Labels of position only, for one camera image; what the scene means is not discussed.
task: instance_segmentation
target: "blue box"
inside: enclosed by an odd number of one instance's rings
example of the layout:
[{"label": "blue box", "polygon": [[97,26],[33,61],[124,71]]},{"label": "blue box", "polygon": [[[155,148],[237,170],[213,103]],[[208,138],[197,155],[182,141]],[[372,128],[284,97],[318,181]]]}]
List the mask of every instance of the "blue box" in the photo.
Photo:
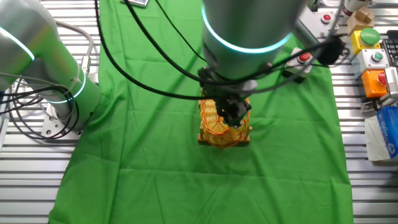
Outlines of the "blue box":
[{"label": "blue box", "polygon": [[393,159],[398,155],[396,150],[398,149],[398,107],[386,106],[381,108],[376,114],[388,153],[390,158]]}]

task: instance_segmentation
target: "wire coil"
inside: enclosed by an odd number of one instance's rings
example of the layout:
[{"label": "wire coil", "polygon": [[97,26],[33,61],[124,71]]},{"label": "wire coil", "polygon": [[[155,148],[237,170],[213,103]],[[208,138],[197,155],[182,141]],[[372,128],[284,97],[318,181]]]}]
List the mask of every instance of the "wire coil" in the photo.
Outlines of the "wire coil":
[{"label": "wire coil", "polygon": [[224,149],[235,146],[246,136],[249,127],[250,111],[242,120],[242,125],[238,129],[229,127],[223,122],[224,118],[217,115],[216,103],[214,100],[202,100],[200,104],[201,126],[203,127],[203,137],[212,146]]}]

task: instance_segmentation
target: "orange box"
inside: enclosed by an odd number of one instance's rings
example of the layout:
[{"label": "orange box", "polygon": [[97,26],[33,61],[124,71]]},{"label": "orange box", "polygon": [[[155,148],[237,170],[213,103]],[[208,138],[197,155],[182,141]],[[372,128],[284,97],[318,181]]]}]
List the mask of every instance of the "orange box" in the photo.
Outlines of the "orange box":
[{"label": "orange box", "polygon": [[377,80],[381,73],[384,73],[383,69],[366,70],[362,74],[363,87],[367,98],[379,98],[387,93],[387,85],[383,85]]}]

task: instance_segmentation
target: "orange button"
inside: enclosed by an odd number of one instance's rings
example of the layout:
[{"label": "orange button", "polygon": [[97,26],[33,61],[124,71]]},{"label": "orange button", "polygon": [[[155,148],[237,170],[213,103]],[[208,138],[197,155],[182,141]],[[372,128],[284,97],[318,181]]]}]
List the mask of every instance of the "orange button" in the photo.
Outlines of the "orange button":
[{"label": "orange button", "polygon": [[379,98],[387,93],[385,84],[382,84],[383,77],[386,82],[386,76],[383,69],[366,70],[362,74],[363,87],[367,98]]}]

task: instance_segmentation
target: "green button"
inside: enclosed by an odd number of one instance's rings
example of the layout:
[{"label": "green button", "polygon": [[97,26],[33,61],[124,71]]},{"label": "green button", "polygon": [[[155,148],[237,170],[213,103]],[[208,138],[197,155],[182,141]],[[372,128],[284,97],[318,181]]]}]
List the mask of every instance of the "green button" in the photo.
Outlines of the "green button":
[{"label": "green button", "polygon": [[376,54],[374,54],[374,56],[375,56],[377,59],[383,59],[383,55],[380,54],[380,53],[376,53]]},{"label": "green button", "polygon": [[380,41],[380,34],[372,28],[365,28],[361,32],[361,39],[365,44],[375,45]]}]

